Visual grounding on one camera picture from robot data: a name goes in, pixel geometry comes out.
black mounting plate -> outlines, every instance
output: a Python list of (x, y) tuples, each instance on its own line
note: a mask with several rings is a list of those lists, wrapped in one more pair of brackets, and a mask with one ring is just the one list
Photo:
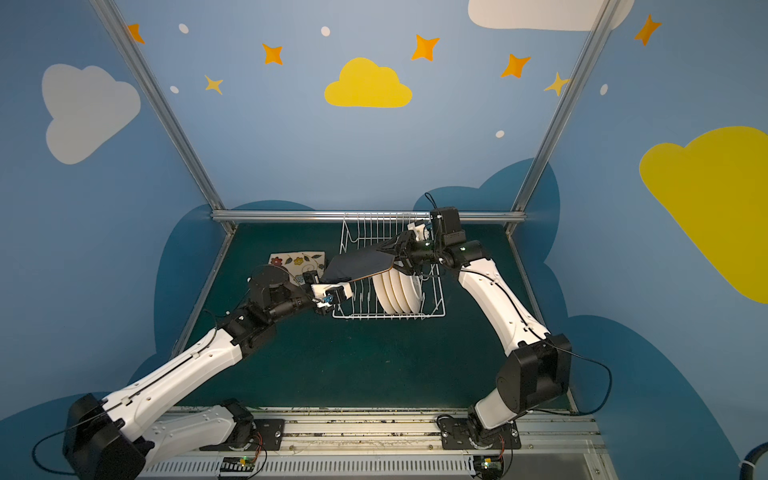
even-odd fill
[[(439, 417), (437, 425), (440, 428), (440, 439), (442, 440), (443, 450), (476, 450), (478, 449), (469, 441), (469, 427), (467, 419), (455, 419), (452, 417)], [(504, 449), (518, 450), (522, 447), (518, 426), (516, 423), (505, 423), (501, 427), (499, 435), (489, 450), (501, 450), (502, 438), (504, 439)]]
[[(283, 442), (283, 430), (285, 429), (285, 420), (282, 419), (253, 419), (253, 424), (256, 426), (256, 432), (261, 434), (261, 439), (264, 444), (262, 449), (280, 450), (280, 443)], [(248, 445), (242, 452), (255, 452), (259, 446), (259, 438), (255, 436), (254, 440)], [(200, 450), (205, 452), (232, 452), (233, 450), (228, 445), (208, 445), (200, 447)]]

white cloud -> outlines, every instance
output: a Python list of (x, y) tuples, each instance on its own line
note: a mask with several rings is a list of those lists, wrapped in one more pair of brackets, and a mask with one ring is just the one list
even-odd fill
[(51, 65), (43, 74), (43, 100), (53, 117), (48, 149), (63, 164), (85, 160), (128, 125), (141, 108), (136, 89), (99, 67)]
[[(629, 15), (634, 0), (619, 0), (611, 28)], [(469, 18), (486, 28), (588, 31), (603, 0), (469, 0)]]

green mat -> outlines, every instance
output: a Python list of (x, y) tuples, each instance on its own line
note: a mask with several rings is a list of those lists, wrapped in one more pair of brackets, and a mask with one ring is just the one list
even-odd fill
[[(501, 226), (467, 225), (515, 295), (530, 309)], [(223, 315), (240, 302), (247, 278), (270, 253), (339, 252), (341, 225), (239, 226), (205, 307)], [(431, 319), (335, 319), (311, 311), (277, 325), (276, 338), (219, 373), (179, 405), (209, 406), (234, 397), (251, 407), (468, 407), (488, 395), (505, 361), (491, 323), (452, 277), (443, 279), (446, 315)], [(203, 313), (187, 346), (214, 325)], [(550, 404), (567, 408), (567, 400)]]

yellow cloud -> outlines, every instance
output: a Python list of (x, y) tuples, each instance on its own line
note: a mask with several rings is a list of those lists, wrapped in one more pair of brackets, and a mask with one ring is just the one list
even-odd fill
[(326, 87), (326, 101), (337, 107), (403, 107), (411, 101), (411, 89), (400, 83), (389, 67), (368, 58), (354, 58), (344, 65), (339, 81)]
[(718, 128), (643, 156), (645, 186), (742, 295), (768, 303), (768, 135)]

dish rack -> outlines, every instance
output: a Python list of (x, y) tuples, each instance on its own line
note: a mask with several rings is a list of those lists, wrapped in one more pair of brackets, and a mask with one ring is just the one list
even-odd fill
[[(408, 229), (408, 224), (419, 219), (414, 214), (345, 214), (341, 227), (339, 253), (369, 247), (396, 237)], [(429, 276), (422, 275), (422, 307), (416, 313), (389, 314), (376, 299), (371, 277), (352, 282), (352, 301), (338, 305), (334, 318), (343, 319), (425, 319), (445, 316), (442, 281), (438, 266), (432, 265)]]

